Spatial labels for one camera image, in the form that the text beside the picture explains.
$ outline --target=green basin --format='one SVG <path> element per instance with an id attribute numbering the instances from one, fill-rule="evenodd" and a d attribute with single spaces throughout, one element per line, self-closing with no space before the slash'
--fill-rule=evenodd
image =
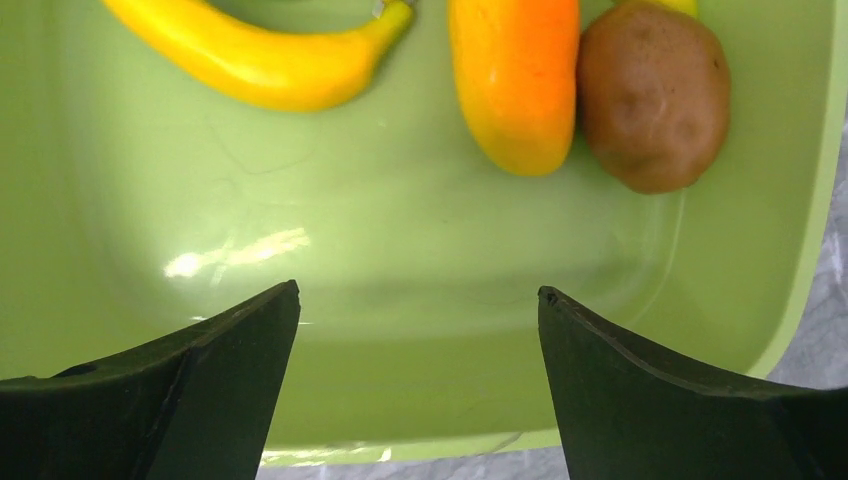
<path id="1" fill-rule="evenodd" d="M 371 10 L 216 4 L 295 31 Z M 584 24 L 608 6 L 584 1 Z M 266 464 L 558 444 L 536 333 L 543 284 L 766 375 L 824 229 L 848 2 L 703 0 L 734 75 L 732 130 L 696 186 L 650 197 L 607 176 L 579 136 L 549 177 L 493 166 L 457 106 L 445 0 L 418 11 L 374 88 L 298 115 L 197 83 L 98 0 L 0 2 L 0 378 L 55 374 L 289 278 L 302 324 Z"/>

